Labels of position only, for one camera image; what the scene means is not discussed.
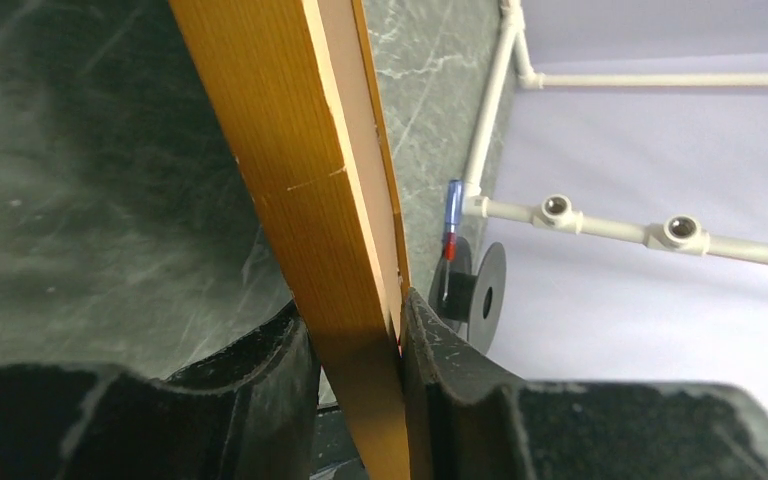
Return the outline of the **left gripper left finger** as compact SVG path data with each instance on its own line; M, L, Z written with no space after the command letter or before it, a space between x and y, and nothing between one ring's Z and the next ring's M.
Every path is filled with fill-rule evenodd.
M167 379L0 365L0 479L305 479L319 371L291 304Z

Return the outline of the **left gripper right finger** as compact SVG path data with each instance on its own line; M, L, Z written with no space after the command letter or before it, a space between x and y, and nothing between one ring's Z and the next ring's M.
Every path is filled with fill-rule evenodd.
M417 291L403 313L415 479L768 479L768 413L737 387L525 380Z

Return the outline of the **red blue screwdriver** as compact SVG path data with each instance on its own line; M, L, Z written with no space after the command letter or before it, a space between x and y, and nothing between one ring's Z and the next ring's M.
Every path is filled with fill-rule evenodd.
M444 233L443 233L443 287L442 300L448 297L449 275L451 264L455 259L457 249L458 228L462 216L463 202L463 181L459 179L450 180L447 187L446 202L444 209Z

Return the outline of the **wooden picture frame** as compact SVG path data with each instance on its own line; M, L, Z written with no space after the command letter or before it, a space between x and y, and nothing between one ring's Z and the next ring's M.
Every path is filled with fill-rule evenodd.
M410 274L363 5L171 9L369 476L409 478Z

